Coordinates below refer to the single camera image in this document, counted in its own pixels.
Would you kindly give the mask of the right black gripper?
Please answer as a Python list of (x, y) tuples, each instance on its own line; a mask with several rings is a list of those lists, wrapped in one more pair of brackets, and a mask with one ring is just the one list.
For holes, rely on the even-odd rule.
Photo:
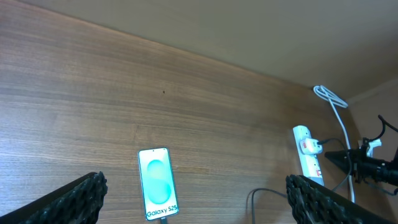
[(325, 157), (345, 174), (354, 175), (357, 183), (365, 178), (391, 183), (391, 162), (368, 157), (361, 149), (330, 151)]

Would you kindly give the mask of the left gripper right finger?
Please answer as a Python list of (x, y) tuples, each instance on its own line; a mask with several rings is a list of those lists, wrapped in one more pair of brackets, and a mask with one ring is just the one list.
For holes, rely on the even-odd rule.
[(285, 181), (287, 200), (297, 223), (390, 223), (307, 177), (290, 175)]

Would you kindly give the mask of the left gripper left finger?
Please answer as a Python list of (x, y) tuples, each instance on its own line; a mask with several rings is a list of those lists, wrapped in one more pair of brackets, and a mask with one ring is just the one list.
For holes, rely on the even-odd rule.
[(102, 172), (90, 172), (1, 217), (7, 224), (95, 224), (108, 192)]

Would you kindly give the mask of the blue screen smartphone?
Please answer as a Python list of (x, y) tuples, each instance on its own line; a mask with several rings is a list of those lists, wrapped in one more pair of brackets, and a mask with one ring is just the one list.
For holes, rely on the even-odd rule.
[(179, 213), (169, 150), (166, 147), (140, 150), (137, 158), (145, 218), (167, 224), (169, 216)]

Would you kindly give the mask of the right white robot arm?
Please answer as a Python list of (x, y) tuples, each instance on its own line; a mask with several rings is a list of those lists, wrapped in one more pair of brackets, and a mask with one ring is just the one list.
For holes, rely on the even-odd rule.
[(390, 195), (397, 195), (397, 149), (392, 146), (391, 137), (397, 135), (397, 128), (381, 115), (381, 132), (375, 138), (363, 137), (358, 148), (325, 153), (326, 159), (339, 168), (353, 183), (364, 183)]

